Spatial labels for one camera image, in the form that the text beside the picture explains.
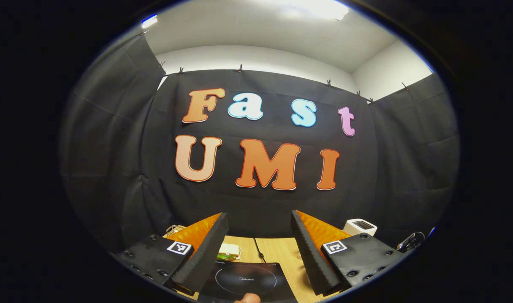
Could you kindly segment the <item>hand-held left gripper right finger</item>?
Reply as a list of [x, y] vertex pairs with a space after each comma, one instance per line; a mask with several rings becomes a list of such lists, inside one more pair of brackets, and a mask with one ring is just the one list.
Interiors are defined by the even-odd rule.
[[394, 267], [406, 257], [368, 233], [350, 235], [298, 210], [291, 230], [316, 295], [333, 295]]

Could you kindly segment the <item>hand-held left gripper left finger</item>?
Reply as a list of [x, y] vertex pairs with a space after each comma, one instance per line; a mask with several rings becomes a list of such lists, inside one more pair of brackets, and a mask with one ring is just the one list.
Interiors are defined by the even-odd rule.
[[170, 235], [148, 235], [112, 257], [160, 287], [194, 295], [214, 268], [228, 230], [227, 213], [217, 213]]

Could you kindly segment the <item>black induction cooktop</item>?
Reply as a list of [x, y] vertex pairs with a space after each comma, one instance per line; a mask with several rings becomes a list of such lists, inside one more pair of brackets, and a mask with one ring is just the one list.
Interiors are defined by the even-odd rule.
[[279, 263], [216, 261], [197, 301], [234, 303], [247, 293], [262, 303], [298, 303]]

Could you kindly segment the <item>sandwich with lettuce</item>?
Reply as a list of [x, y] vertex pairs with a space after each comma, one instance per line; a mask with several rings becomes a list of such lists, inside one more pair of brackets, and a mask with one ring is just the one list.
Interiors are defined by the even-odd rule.
[[239, 260], [241, 258], [241, 247], [236, 244], [222, 243], [217, 254], [217, 260]]

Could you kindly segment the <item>white toaster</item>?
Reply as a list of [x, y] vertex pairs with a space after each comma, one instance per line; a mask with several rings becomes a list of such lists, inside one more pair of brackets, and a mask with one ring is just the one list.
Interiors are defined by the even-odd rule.
[[345, 222], [343, 232], [350, 236], [366, 233], [374, 236], [378, 227], [364, 219], [349, 219]]

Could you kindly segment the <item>row of black cloth clips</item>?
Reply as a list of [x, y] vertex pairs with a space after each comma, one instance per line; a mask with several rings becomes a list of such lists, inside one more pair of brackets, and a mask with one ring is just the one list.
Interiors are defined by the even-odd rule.
[[[184, 72], [183, 72], [184, 68], [183, 67], [180, 67], [180, 70], [178, 71], [178, 74], [177, 75], [182, 75]], [[243, 64], [240, 65], [239, 69], [237, 69], [236, 71], [237, 73], [241, 74], [243, 73]], [[162, 77], [162, 79], [160, 80], [160, 84], [157, 86], [157, 90], [159, 90], [159, 88], [161, 87], [161, 85], [164, 83], [164, 81], [169, 77], [168, 74], [165, 73], [165, 75]], [[397, 92], [402, 92], [402, 91], [406, 91], [406, 92], [410, 92], [410, 88], [408, 86], [406, 86], [404, 84], [404, 82], [401, 83], [403, 85], [403, 89], [402, 90], [399, 90]], [[331, 79], [328, 79], [326, 80], [326, 86], [331, 89], [331, 88], [334, 88], [331, 84]], [[361, 96], [361, 91], [360, 90], [357, 90], [356, 91], [356, 96], [357, 98], [359, 99], [364, 99], [366, 101], [366, 103], [368, 105], [374, 105], [375, 104], [375, 100], [374, 98], [365, 98], [365, 97], [362, 97]]]

